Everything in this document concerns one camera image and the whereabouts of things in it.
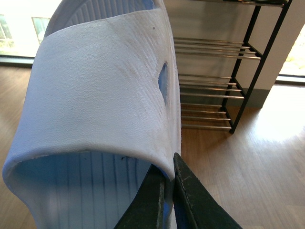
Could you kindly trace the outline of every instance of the wooden floor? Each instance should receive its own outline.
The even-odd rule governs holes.
[[[20,117],[30,70],[0,67],[0,167]],[[244,229],[305,229],[305,87],[272,88],[231,135],[183,129],[182,156]],[[0,178],[0,229],[33,229]]]

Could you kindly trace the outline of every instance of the slide sandal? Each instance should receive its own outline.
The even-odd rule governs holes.
[[[127,1],[106,2],[124,9]],[[164,227],[175,227],[173,35],[161,0],[131,2],[151,9],[129,4],[121,15],[66,26],[37,52],[2,175],[39,229],[113,228],[151,163],[168,181]]]

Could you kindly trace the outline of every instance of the wall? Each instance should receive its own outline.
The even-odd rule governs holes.
[[[242,41],[254,6],[190,0],[164,0],[175,37]],[[262,7],[250,43],[263,51],[281,9]],[[293,0],[285,21],[266,60],[255,89],[263,93],[262,106],[305,24],[305,1]],[[234,59],[177,55],[179,73],[230,76]],[[243,60],[237,76],[247,88],[258,61]]]

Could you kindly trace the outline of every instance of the rack shelf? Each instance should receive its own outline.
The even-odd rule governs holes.
[[[254,6],[275,6],[284,7],[288,0],[193,0],[193,1],[208,1],[208,2],[229,2],[235,4],[245,4]]]
[[[283,23],[287,11],[293,0],[199,0],[208,2],[229,2],[243,5],[255,5],[248,29],[242,42],[221,40],[207,40],[201,38],[174,37],[175,51],[177,55],[207,56],[215,58],[236,59],[233,72],[230,77],[179,74],[180,95],[184,97],[205,98],[207,104],[182,103],[182,121],[185,128],[209,128],[229,130],[234,133],[239,120],[244,112],[255,83],[264,66],[265,60],[271,50],[278,31]],[[262,6],[281,7],[282,11],[274,26],[268,44],[263,53],[260,53],[249,43],[254,25]],[[236,79],[242,60],[258,61],[259,64],[252,78],[247,92]],[[228,100],[240,100],[242,105],[233,120],[226,107]]]

